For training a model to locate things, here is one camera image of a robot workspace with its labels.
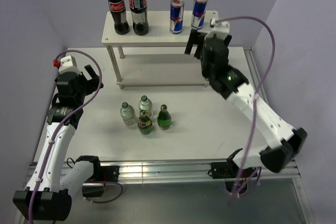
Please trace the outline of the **Red Bull can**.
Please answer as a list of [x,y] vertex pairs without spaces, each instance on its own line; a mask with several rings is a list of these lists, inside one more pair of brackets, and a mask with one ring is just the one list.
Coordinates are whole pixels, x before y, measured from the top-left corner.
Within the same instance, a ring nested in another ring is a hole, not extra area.
[[204,25],[207,2],[208,0],[194,0],[191,26],[195,29],[201,29]]
[[170,1],[170,31],[179,34],[183,29],[184,1]]

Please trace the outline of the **green bottle gold cap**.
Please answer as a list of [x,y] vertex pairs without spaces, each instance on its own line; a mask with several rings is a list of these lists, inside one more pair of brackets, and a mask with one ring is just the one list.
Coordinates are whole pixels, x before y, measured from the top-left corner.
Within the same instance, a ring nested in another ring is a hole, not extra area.
[[157,116],[157,124],[162,130],[168,130],[171,126],[172,118],[167,110],[167,105],[161,105],[160,112]]

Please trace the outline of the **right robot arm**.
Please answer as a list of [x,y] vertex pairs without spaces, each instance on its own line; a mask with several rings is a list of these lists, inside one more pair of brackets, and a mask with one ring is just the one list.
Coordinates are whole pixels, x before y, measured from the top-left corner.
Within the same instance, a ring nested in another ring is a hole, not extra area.
[[251,174],[257,167],[265,167],[279,173],[300,152],[307,133],[284,121],[261,97],[259,97],[238,69],[228,63],[228,44],[231,35],[224,38],[209,37],[192,29],[185,53],[196,46],[195,57],[201,61],[202,75],[210,86],[226,101],[231,102],[249,120],[266,140],[266,146],[252,149],[247,155],[242,148],[234,151],[226,160],[223,171],[229,177]]

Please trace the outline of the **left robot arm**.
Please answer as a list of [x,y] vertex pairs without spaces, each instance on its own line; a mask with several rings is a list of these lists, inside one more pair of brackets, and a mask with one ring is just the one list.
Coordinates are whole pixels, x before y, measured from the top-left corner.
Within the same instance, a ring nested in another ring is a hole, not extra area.
[[61,73],[55,80],[54,95],[47,115],[47,132],[44,146],[29,182],[24,190],[14,193],[13,203],[29,223],[36,220],[64,221],[69,216],[72,196],[87,181],[96,182],[102,176],[97,156],[80,156],[74,167],[61,177],[66,152],[74,136],[85,97],[95,97],[103,88],[99,75],[82,72]]

